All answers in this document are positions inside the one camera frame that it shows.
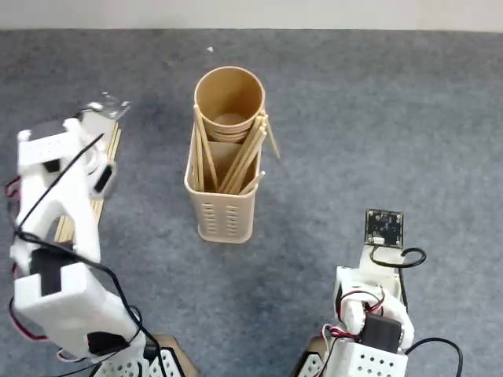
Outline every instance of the paper cup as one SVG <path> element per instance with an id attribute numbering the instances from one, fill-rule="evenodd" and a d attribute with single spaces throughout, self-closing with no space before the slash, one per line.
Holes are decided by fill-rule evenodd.
<path id="1" fill-rule="evenodd" d="M 220 67 L 208 72 L 194 92 L 207 133 L 215 141 L 226 142 L 243 140 L 263 110 L 265 97 L 260 80 L 239 67 Z"/>

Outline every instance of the white perforated bracket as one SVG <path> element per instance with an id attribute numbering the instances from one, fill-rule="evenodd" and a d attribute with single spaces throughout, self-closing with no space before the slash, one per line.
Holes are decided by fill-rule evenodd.
<path id="1" fill-rule="evenodd" d="M 141 375 L 141 363 L 148 361 L 128 361 L 124 364 L 104 362 L 92 377 L 138 377 Z"/>
<path id="2" fill-rule="evenodd" d="M 318 377 L 321 368 L 323 368 L 323 360 L 317 353 L 312 353 L 304 361 L 299 374 L 295 377 Z"/>
<path id="3" fill-rule="evenodd" d="M 362 344 L 340 344 L 342 351 L 333 364 L 333 377 L 405 377 L 407 356 L 390 353 Z"/>
<path id="4" fill-rule="evenodd" d="M 183 374 L 174 361 L 173 353 L 170 350 L 161 350 L 160 354 L 163 358 L 164 370 L 166 371 L 167 377 L 182 377 Z M 150 364 L 150 377 L 163 377 L 158 357 Z"/>

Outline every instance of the wooden base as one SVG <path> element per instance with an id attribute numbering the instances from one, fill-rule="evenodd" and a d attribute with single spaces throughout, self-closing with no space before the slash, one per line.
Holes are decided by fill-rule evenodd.
<path id="1" fill-rule="evenodd" d="M 154 337 L 157 339 L 161 347 L 170 347 L 174 350 L 174 353 L 182 367 L 183 374 L 185 377 L 198 377 L 199 372 L 192 361 L 187 357 L 185 351 L 180 347 L 178 341 L 175 337 L 171 335 L 155 334 Z"/>

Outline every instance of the cup rim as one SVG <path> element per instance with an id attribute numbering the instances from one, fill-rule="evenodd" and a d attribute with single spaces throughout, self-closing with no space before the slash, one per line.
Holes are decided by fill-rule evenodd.
<path id="1" fill-rule="evenodd" d="M 245 68 L 242 68 L 242 67 L 237 67 L 237 66 L 234 66 L 234 65 L 225 65 L 225 66 L 222 66 L 222 67 L 217 67 L 215 69 L 212 69 L 211 71 L 207 72 L 203 77 L 200 78 L 200 80 L 197 82 L 197 85 L 196 85 L 196 89 L 194 90 L 194 103 L 199 105 L 197 103 L 197 91 L 199 89 L 199 86 L 200 84 L 204 81 L 205 78 L 207 78 L 207 76 L 211 75 L 212 73 L 214 72 L 217 72 L 217 71 L 220 71 L 222 69 L 236 69 L 238 71 L 242 71 L 248 75 L 250 75 L 253 79 L 255 79 L 255 81 L 259 84 L 259 87 L 260 87 L 260 93 L 262 94 L 262 101 L 260 103 L 260 106 L 259 106 L 259 109 L 255 112 L 255 114 L 253 114 L 250 118 L 244 120 L 243 122 L 241 123 L 237 123 L 237 124 L 221 124 L 221 123 L 217 123 L 213 120 L 210 120 L 209 118 L 206 117 L 206 115 L 203 113 L 203 112 L 200 112 L 200 114 L 202 115 L 203 117 L 203 121 L 205 122 L 208 122 L 210 123 L 212 126 L 215 126 L 215 127 L 222 127 L 222 128 L 238 128 L 240 126 L 245 126 L 247 123 L 249 123 L 252 119 L 255 119 L 257 116 L 259 116 L 260 112 L 263 110 L 264 108 L 264 103 L 266 102 L 266 90 L 264 89 L 264 86 L 262 84 L 262 82 L 259 80 L 259 78 L 254 75 L 253 73 L 251 73 L 248 69 L 245 69 Z"/>

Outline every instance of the wooden chopstick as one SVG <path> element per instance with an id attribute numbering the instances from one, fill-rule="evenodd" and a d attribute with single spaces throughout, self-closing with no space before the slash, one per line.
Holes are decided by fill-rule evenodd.
<path id="1" fill-rule="evenodd" d="M 257 151 L 259 150 L 263 138 L 267 135 L 266 128 L 264 126 L 261 126 L 259 128 L 259 131 L 256 133 L 256 135 L 253 138 L 253 142 L 250 144 L 250 147 L 246 151 L 246 153 L 243 155 L 243 158 L 241 158 L 241 161 L 239 165 L 237 166 L 233 177 L 231 178 L 229 182 L 229 186 L 225 193 L 227 194 L 233 194 L 237 193 L 238 188 L 238 181 L 239 177 L 241 175 L 244 175 L 246 173 L 246 169 L 248 168 L 249 164 L 252 162 L 252 160 L 255 158 L 255 155 L 257 154 Z"/>
<path id="2" fill-rule="evenodd" d="M 207 142 L 206 130 L 204 129 L 203 115 L 197 104 L 194 105 L 194 122 L 201 135 L 201 141 L 203 142 L 204 153 L 206 154 L 207 164 L 210 166 L 211 179 L 213 180 L 213 186 L 215 191 L 218 190 L 218 180 L 217 171 L 215 165 L 213 164 L 213 157 L 211 155 L 210 145 Z"/>
<path id="3" fill-rule="evenodd" d="M 269 140 L 271 145 L 273 146 L 274 153 L 276 154 L 277 159 L 280 159 L 280 150 L 277 147 L 276 139 L 274 138 L 273 134 L 273 129 L 271 128 L 269 123 L 269 116 L 266 114 L 265 111 L 262 111 L 261 114 L 266 119 L 267 133 L 269 134 Z"/>
<path id="4" fill-rule="evenodd" d="M 261 171 L 259 175 L 255 175 L 251 181 L 239 192 L 239 195 L 248 194 L 257 185 L 262 178 L 266 175 L 265 171 Z"/>
<path id="5" fill-rule="evenodd" d="M 247 151 L 250 143 L 253 140 L 253 137 L 256 135 L 257 131 L 259 130 L 260 126 L 262 125 L 262 120 L 263 120 L 262 116 L 257 116 L 255 118 L 255 121 L 253 122 L 253 126 L 251 126 L 250 132 L 248 133 L 248 136 L 246 137 L 246 139 L 244 139 L 244 143 L 241 145 L 239 151 L 236 154 L 236 157 L 234 157 L 234 161 L 230 165 L 230 168 L 227 171 L 226 176 L 223 178 L 223 181 L 220 184 L 220 187 L 218 188 L 218 192 L 225 192 L 225 189 L 226 189 L 227 185 L 229 184 L 229 180 L 233 176 L 234 171 L 236 170 L 237 165 L 241 161 L 243 154 Z"/>
<path id="6" fill-rule="evenodd" d="M 197 152 L 197 173 L 199 174 L 199 191 L 204 191 L 204 167 L 203 167 L 203 146 L 201 134 L 197 126 L 196 129 L 196 152 Z"/>
<path id="7" fill-rule="evenodd" d="M 192 132 L 192 187 L 199 190 L 199 173 L 197 172 L 197 149 L 196 149 L 196 125 L 194 124 Z"/>

